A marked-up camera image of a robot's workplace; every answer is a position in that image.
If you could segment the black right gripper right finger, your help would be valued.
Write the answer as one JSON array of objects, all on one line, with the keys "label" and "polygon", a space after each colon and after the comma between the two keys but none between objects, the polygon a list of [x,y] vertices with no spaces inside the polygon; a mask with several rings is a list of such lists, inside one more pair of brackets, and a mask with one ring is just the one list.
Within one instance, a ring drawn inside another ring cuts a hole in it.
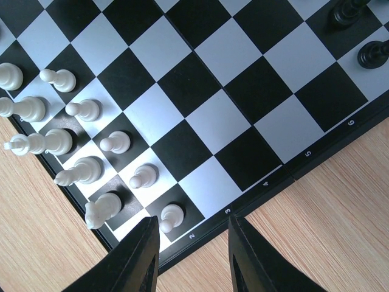
[{"label": "black right gripper right finger", "polygon": [[233,291],[325,291],[241,216],[229,218],[229,263]]}]

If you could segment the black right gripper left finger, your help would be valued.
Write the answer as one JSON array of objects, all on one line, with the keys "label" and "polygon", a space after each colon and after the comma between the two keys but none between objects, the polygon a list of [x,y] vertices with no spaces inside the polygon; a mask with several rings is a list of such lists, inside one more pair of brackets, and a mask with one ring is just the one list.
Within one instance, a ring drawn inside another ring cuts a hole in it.
[{"label": "black right gripper left finger", "polygon": [[158,217],[143,218],[98,264],[65,291],[156,291]]}]

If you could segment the white pawn piece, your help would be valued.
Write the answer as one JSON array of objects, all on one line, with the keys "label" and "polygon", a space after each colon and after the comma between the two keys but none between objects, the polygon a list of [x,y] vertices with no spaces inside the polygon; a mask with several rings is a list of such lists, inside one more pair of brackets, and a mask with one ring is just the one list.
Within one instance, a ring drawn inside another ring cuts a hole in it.
[{"label": "white pawn piece", "polygon": [[114,154],[122,154],[128,151],[130,146],[131,140],[129,136],[122,131],[114,131],[100,141],[100,148],[103,151],[110,151]]},{"label": "white pawn piece", "polygon": [[133,189],[151,187],[157,181],[157,170],[151,164],[141,165],[136,169],[134,175],[129,180],[129,185]]},{"label": "white pawn piece", "polygon": [[40,71],[39,77],[42,81],[52,84],[59,92],[71,92],[76,86],[74,74],[67,69],[58,71],[43,69]]},{"label": "white pawn piece", "polygon": [[159,223],[159,228],[164,234],[167,234],[175,227],[181,225],[183,220],[183,209],[177,204],[169,204],[161,211],[161,222]]},{"label": "white pawn piece", "polygon": [[82,100],[80,103],[68,103],[65,112],[70,116],[79,117],[85,122],[92,122],[98,119],[100,108],[93,100]]}]

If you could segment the white knight piece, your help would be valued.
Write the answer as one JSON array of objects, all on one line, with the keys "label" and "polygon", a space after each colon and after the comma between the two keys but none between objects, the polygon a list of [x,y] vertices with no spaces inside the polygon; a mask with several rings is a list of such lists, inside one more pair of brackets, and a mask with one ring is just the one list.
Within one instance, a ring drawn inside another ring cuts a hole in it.
[{"label": "white knight piece", "polygon": [[98,229],[104,223],[116,216],[122,209],[121,199],[114,193],[104,193],[96,202],[90,201],[85,204],[84,216],[88,229]]}]

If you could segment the white king piece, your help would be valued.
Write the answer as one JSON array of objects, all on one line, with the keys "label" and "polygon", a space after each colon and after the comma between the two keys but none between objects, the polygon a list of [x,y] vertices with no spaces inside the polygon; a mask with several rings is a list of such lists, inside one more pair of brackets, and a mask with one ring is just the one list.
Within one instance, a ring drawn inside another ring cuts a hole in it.
[{"label": "white king piece", "polygon": [[28,153],[39,155],[45,151],[49,154],[60,156],[68,153],[72,148],[73,140],[68,131],[64,129],[51,129],[45,136],[32,133],[28,136],[23,134],[14,135],[10,142],[4,143],[5,150],[11,150],[18,156]]}]

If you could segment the black and grey chessboard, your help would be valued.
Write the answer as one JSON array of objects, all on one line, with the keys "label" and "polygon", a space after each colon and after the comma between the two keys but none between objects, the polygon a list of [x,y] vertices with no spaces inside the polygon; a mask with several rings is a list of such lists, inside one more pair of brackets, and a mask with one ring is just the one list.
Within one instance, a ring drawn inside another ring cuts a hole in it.
[{"label": "black and grey chessboard", "polygon": [[[96,231],[108,249],[144,217],[177,204],[182,224],[160,236],[164,272],[388,116],[388,65],[365,69],[358,51],[388,40],[388,2],[370,1],[351,26],[338,1],[2,1],[1,62],[24,80],[3,97],[40,98],[46,116],[10,121],[25,135],[62,128],[70,152],[38,156],[51,176],[83,157],[102,167],[92,184],[63,188],[81,214],[104,193],[122,210]],[[71,92],[40,79],[74,74]],[[98,119],[65,112],[93,100]],[[103,151],[114,131],[131,146]],[[151,164],[157,181],[133,189]]]}]

